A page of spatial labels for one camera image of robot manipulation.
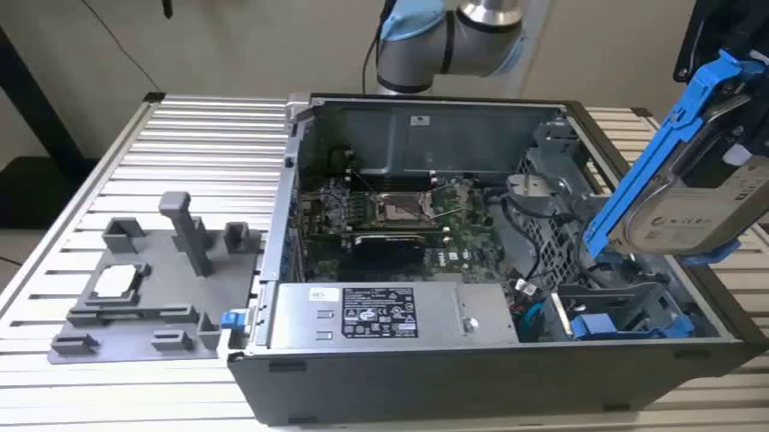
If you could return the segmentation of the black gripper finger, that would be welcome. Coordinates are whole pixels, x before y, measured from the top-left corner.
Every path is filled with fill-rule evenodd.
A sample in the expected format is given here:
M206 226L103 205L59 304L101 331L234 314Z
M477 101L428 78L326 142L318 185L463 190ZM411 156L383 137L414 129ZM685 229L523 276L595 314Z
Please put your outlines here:
M703 112L694 156L682 181L687 187L717 188L752 156L768 156L768 98L737 95Z

